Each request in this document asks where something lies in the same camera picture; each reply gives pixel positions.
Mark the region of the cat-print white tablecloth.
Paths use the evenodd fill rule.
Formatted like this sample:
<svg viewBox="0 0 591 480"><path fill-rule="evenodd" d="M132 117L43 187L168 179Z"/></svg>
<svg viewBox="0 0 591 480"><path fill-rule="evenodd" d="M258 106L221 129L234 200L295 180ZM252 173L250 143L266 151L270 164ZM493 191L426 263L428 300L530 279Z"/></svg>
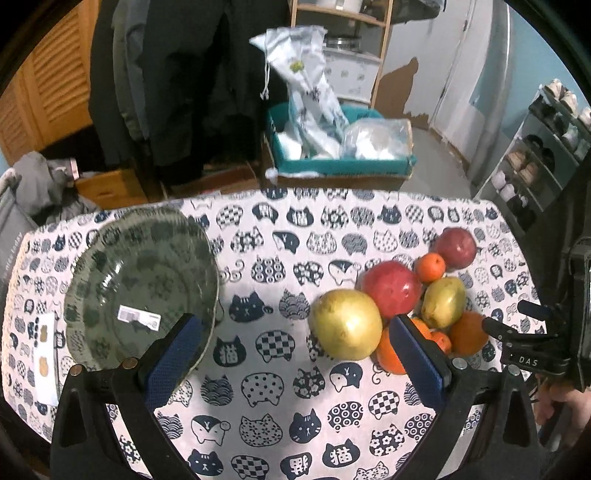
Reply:
<svg viewBox="0 0 591 480"><path fill-rule="evenodd" d="M486 200L270 188L173 208L204 228L221 281L211 344L155 416L203 479L385 479L401 469L434 412L406 376L325 354L308 316L318 296L356 287L378 263L413 265L446 228L468 230L477 244L458 272L467 308L522 333L545 329L517 310L537 292L506 218ZM35 396L36 319L55 317L59 393L77 364L64 321L76 262L122 215L41 227L20 250L2 332L3 395L44 439L56 410Z"/></svg>

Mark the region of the small green-yellow pear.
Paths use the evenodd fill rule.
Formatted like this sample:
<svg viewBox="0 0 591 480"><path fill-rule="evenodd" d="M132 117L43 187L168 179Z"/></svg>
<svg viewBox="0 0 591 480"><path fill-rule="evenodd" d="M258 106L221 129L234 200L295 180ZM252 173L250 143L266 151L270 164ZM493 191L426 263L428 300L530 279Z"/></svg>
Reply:
<svg viewBox="0 0 591 480"><path fill-rule="evenodd" d="M432 329L446 329L462 317L465 306L464 283L457 277L444 277L427 288L421 318Z"/></svg>

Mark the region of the large red apple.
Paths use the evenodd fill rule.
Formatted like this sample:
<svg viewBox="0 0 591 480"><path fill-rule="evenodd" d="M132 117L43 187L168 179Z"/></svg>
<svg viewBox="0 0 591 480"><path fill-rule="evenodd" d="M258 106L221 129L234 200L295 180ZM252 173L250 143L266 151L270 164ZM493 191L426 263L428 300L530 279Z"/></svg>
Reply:
<svg viewBox="0 0 591 480"><path fill-rule="evenodd" d="M419 277L396 260L381 262L365 274L360 288L373 299L384 320L410 313L418 304L423 285Z"/></svg>

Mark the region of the large orange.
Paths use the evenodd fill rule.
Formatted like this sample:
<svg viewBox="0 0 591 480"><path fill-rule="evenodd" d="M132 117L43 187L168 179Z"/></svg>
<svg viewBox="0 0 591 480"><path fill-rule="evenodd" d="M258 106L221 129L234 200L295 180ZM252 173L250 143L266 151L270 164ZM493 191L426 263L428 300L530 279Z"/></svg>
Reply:
<svg viewBox="0 0 591 480"><path fill-rule="evenodd" d="M406 375L406 369L401 362L398 354L394 351L394 347L390 340L389 328L386 327L381 336L380 343L376 349L376 358L380 367L394 375Z"/></svg>

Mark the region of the clear plastic bag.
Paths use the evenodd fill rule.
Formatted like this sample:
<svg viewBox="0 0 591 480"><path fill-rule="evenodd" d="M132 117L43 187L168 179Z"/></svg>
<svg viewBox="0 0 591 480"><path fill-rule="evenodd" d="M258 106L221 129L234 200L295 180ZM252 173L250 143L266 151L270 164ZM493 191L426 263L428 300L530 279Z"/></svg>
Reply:
<svg viewBox="0 0 591 480"><path fill-rule="evenodd" d="M413 148L409 119L362 118L346 127L339 155L358 160L408 160Z"/></svg>

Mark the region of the small orange tangerine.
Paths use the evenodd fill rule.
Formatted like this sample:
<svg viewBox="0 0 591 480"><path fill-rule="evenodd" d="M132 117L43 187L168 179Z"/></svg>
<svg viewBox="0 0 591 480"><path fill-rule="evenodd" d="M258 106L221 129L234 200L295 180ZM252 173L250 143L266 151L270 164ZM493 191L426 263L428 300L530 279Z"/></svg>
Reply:
<svg viewBox="0 0 591 480"><path fill-rule="evenodd" d="M415 262L415 273L421 282L425 284L441 279L446 270L447 266L444 258L435 252L430 252Z"/></svg>

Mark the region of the green patterned glass plate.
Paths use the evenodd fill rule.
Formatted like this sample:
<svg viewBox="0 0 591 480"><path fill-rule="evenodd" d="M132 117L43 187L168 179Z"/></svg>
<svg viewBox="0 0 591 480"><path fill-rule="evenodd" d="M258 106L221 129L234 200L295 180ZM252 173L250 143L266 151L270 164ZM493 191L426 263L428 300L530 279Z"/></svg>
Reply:
<svg viewBox="0 0 591 480"><path fill-rule="evenodd" d="M115 368L191 314L201 322L190 339L197 367L211 343L218 296L201 224L169 208L133 210L100 227L76 262L64 299L67 348L90 370Z"/></svg>

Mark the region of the small mandarin orange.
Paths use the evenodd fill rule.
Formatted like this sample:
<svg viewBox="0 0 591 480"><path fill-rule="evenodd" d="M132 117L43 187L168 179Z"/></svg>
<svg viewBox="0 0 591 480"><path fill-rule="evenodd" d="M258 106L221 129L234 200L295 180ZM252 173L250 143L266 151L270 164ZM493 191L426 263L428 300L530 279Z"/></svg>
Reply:
<svg viewBox="0 0 591 480"><path fill-rule="evenodd" d="M442 331L433 331L431 339L439 346L445 355L450 355L453 351L451 339Z"/></svg>

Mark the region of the white patterned storage drawer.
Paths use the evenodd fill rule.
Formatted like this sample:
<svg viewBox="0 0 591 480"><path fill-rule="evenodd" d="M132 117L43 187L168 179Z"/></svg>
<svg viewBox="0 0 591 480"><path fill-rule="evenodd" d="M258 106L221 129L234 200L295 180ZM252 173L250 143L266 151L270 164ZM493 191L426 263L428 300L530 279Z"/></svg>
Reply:
<svg viewBox="0 0 591 480"><path fill-rule="evenodd" d="M370 105L381 67L378 57L342 49L324 49L325 75L341 100Z"/></svg>

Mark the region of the grey shoe rack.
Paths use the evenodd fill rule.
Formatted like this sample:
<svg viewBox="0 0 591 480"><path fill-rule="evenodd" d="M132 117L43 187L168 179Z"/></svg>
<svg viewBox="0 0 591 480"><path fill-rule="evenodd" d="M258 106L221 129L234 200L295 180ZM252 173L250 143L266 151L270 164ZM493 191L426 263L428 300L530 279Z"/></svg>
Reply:
<svg viewBox="0 0 591 480"><path fill-rule="evenodd" d="M541 85L476 197L492 201L524 235L590 151L590 108L555 78Z"/></svg>

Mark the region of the white printed drawstring bag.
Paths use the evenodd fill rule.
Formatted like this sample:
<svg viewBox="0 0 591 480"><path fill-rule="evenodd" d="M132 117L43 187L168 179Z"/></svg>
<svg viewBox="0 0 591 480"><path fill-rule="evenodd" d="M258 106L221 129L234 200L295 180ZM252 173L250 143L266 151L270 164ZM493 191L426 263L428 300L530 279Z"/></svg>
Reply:
<svg viewBox="0 0 591 480"><path fill-rule="evenodd" d="M287 85L287 132L308 157L338 159L349 120L325 75L327 30L318 25L269 29L249 39L263 52L264 73Z"/></svg>

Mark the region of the teal cardboard box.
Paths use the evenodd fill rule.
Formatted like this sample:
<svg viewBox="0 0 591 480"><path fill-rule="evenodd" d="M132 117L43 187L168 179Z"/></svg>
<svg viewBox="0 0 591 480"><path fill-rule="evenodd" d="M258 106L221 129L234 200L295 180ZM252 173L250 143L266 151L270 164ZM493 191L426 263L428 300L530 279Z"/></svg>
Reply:
<svg viewBox="0 0 591 480"><path fill-rule="evenodd" d="M266 118L266 140L270 145L273 163L281 175L315 173L322 176L399 175L408 177L417 164L414 154L393 160L380 159L288 159L280 144L279 134L286 130L288 104L270 108Z"/></svg>

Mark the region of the wooden shelf rack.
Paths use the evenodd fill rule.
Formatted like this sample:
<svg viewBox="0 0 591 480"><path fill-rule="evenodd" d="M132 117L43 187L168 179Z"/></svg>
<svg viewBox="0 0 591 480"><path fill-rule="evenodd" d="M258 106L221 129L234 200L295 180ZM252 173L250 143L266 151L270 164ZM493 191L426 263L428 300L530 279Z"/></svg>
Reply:
<svg viewBox="0 0 591 480"><path fill-rule="evenodd" d="M320 25L325 28L324 49L335 48L378 57L381 67L370 105L373 108L388 53L393 1L290 1L290 25Z"/></svg>

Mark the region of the small red apple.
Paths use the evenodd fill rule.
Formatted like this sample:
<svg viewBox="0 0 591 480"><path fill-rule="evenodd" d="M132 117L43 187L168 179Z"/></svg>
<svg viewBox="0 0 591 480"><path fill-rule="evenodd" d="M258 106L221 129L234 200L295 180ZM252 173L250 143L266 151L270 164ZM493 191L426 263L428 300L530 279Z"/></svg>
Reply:
<svg viewBox="0 0 591 480"><path fill-rule="evenodd" d="M435 241L433 251L445 261L448 270L461 270L470 266L477 255L473 235L460 227L446 228Z"/></svg>

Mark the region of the medium orange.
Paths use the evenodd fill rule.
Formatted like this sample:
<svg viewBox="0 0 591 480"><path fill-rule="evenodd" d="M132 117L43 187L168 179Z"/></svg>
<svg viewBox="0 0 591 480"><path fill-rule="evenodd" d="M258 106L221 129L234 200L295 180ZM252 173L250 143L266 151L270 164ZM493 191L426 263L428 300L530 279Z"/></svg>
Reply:
<svg viewBox="0 0 591 480"><path fill-rule="evenodd" d="M457 356L472 356L486 345L489 335L483 329L484 316L474 311L465 311L449 330L453 353Z"/></svg>

